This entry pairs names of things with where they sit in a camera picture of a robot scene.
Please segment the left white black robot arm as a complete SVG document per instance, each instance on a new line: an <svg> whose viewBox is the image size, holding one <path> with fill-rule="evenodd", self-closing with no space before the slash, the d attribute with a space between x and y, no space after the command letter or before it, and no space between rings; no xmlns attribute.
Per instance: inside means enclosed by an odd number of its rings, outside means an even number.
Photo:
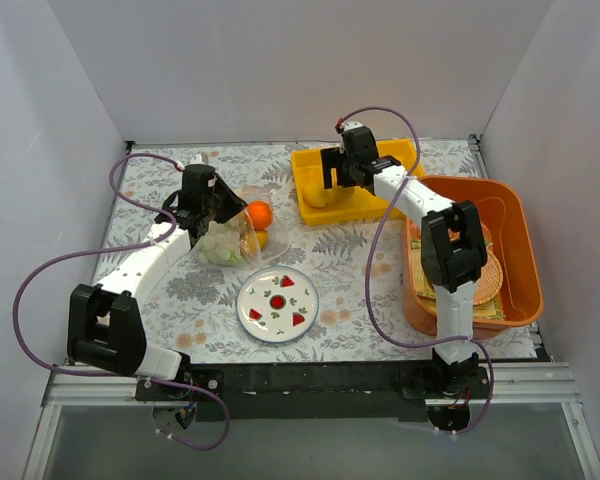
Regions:
<svg viewBox="0 0 600 480"><path fill-rule="evenodd" d="M173 400L193 386L189 357L150 342L141 307L183 256L204 238L211 223L226 223L247 203L204 164L184 167L181 187L164 202L145 239L96 285L77 286L69 304L68 356L121 376L158 378Z"/></svg>

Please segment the fake orange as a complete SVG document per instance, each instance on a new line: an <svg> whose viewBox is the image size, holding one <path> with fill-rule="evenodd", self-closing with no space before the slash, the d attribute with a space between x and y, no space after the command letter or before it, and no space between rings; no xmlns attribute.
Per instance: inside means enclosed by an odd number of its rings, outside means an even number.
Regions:
<svg viewBox="0 0 600 480"><path fill-rule="evenodd" d="M273 211L265 201L250 202L247 205L247 213L256 231L266 230L273 222Z"/></svg>

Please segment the smooth fake yellow lemon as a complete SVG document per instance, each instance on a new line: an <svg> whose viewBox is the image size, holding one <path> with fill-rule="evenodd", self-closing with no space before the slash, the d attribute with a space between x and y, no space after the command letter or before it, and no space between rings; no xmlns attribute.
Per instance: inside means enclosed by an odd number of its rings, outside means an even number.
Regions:
<svg viewBox="0 0 600 480"><path fill-rule="evenodd" d="M307 183L302 192L304 201L313 208L326 209L336 201L335 190L326 189L317 182Z"/></svg>

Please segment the clear zip top bag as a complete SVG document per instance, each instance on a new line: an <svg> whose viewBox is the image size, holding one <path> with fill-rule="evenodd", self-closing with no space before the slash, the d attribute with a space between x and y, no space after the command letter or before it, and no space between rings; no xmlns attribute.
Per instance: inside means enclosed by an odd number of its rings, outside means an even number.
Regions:
<svg viewBox="0 0 600 480"><path fill-rule="evenodd" d="M269 204L273 211L273 222L266 229L269 240L261 250L255 238L255 229L245 209L224 224L214 224L208 233L194 247L194 254L203 265L227 267L247 267L265 265L278 259L290 247L289 232L278 218L273 199L276 189L244 185L237 190L240 198L248 204L261 200Z"/></svg>

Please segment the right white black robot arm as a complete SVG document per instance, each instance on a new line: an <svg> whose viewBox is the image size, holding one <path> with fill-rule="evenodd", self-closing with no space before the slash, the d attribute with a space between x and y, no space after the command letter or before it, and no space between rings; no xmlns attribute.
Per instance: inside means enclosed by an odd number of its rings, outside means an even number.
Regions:
<svg viewBox="0 0 600 480"><path fill-rule="evenodd" d="M420 258L436 302L436 338L427 388L455 397L478 371L473 339L473 301L487 251L477 207L457 203L426 186L395 157L381 156L371 130L340 121L338 147L320 152L325 188L361 187L388 201L420 230Z"/></svg>

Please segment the wrinkled fake yellow lemon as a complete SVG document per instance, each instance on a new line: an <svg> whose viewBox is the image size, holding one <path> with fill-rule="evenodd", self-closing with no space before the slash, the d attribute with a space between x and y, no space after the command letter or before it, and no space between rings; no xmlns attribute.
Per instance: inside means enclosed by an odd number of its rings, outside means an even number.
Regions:
<svg viewBox="0 0 600 480"><path fill-rule="evenodd" d="M261 250L263 250L268 244L268 240L269 240L268 232L266 230L256 230L255 238L258 242L259 248Z"/></svg>

